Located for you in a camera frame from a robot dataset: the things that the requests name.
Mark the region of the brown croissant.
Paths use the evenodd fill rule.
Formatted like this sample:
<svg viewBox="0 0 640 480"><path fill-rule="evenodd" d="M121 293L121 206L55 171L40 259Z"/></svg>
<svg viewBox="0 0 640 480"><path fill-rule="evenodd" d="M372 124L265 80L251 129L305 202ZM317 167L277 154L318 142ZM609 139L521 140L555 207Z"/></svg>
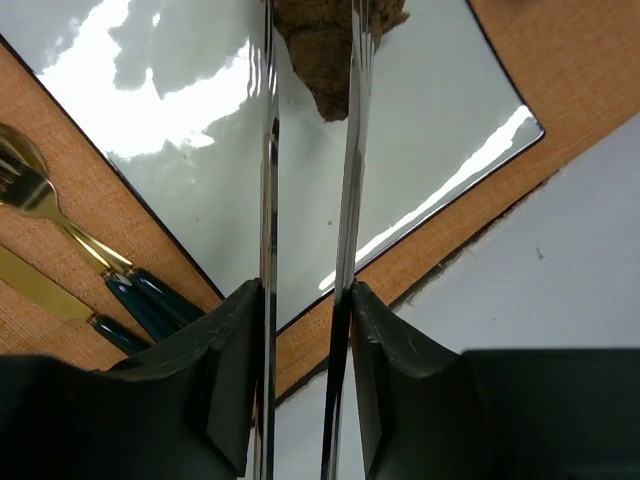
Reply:
<svg viewBox="0 0 640 480"><path fill-rule="evenodd" d="M349 112L352 3L348 0L278 0L273 21L294 73L326 122Z"/></svg>

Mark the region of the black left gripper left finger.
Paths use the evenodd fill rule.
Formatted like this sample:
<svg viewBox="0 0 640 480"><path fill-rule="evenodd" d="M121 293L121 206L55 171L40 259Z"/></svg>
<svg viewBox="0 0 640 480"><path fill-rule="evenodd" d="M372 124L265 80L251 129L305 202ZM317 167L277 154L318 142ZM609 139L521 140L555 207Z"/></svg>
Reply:
<svg viewBox="0 0 640 480"><path fill-rule="evenodd" d="M1 359L5 479L235 479L247 466L261 287L107 371Z"/></svg>

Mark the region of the stainless steel tongs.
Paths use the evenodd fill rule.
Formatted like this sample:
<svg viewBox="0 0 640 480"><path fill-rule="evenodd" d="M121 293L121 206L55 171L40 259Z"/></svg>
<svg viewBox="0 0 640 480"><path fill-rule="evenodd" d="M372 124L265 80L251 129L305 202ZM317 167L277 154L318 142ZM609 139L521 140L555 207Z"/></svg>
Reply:
<svg viewBox="0 0 640 480"><path fill-rule="evenodd" d="M323 479L338 475L342 392L352 312L356 247L363 192L371 80L374 65L373 4L354 1L349 83L349 115L339 235L331 319L329 366L324 410L321 473ZM260 280L263 288L263 378L257 396L254 436L256 479L274 476L275 384L277 326L278 153L279 85L274 46L273 4L264 4L264 50L260 61L261 88L266 95L261 161Z"/></svg>

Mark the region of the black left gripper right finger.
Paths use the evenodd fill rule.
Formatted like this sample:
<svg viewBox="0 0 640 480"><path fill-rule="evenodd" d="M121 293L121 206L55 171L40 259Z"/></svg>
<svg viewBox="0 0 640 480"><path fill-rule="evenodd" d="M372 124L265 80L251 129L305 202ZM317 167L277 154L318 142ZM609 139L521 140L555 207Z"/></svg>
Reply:
<svg viewBox="0 0 640 480"><path fill-rule="evenodd" d="M353 286L369 479L635 479L635 349L455 353Z"/></svg>

